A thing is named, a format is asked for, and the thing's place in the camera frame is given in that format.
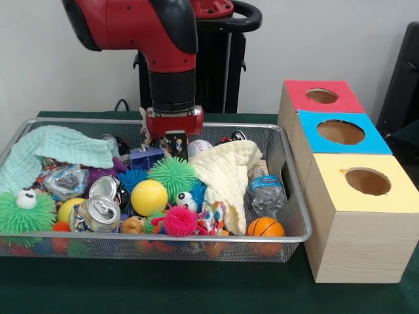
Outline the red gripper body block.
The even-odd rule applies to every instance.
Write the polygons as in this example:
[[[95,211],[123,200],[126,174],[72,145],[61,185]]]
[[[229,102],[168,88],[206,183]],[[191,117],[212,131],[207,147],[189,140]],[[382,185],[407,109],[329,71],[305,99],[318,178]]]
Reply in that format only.
[[[193,107],[185,112],[160,113],[149,107],[145,117],[152,138],[164,137],[169,131],[183,131],[186,136],[192,136],[202,132],[204,110],[202,107]]]

